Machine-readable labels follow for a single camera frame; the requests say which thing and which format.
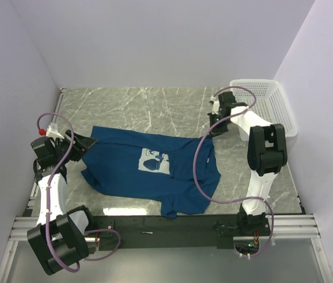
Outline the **blue t-shirt with print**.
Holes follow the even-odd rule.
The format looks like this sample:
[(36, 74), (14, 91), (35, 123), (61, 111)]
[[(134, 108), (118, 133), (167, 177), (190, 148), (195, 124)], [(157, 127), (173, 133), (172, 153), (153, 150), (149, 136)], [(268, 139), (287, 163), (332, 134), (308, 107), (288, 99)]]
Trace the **blue t-shirt with print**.
[(204, 213), (220, 181), (212, 138), (172, 137), (93, 126), (86, 182), (104, 195), (151, 199), (161, 215)]

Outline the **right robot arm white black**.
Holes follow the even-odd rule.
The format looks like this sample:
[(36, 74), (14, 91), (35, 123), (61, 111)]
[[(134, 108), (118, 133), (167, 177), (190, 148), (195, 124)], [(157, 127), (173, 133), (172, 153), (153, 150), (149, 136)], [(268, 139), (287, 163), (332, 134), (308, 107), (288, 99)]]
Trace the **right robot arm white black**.
[(273, 181), (288, 161), (285, 128), (261, 118), (246, 103), (236, 101), (231, 91), (213, 95), (210, 103), (213, 106), (208, 113), (212, 127), (210, 137), (224, 134), (228, 131), (227, 125), (233, 123), (249, 138), (250, 182), (236, 223), (241, 234), (250, 235), (267, 224), (265, 200)]

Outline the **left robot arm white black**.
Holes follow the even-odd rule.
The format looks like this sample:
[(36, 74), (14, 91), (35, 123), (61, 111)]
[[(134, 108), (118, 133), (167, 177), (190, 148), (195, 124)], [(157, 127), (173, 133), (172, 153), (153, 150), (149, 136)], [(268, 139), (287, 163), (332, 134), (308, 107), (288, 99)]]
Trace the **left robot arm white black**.
[(31, 143), (37, 156), (33, 169), (41, 206), (36, 226), (27, 232), (27, 241), (47, 275), (79, 264), (89, 255), (84, 237), (94, 233), (96, 223), (84, 205), (66, 209), (66, 163), (81, 160), (96, 142), (67, 130), (64, 136), (42, 136)]

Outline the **white perforated plastic basket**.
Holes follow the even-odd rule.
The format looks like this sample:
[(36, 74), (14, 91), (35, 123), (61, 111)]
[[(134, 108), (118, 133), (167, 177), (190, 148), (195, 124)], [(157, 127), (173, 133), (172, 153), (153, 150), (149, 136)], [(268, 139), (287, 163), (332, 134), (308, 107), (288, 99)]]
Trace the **white perforated plastic basket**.
[[(232, 92), (238, 102), (251, 104), (253, 111), (270, 123), (282, 124), (287, 138), (293, 138), (298, 133), (295, 118), (286, 98), (284, 89), (276, 80), (268, 79), (237, 79), (230, 82)], [(251, 94), (242, 88), (246, 88), (255, 94)]]

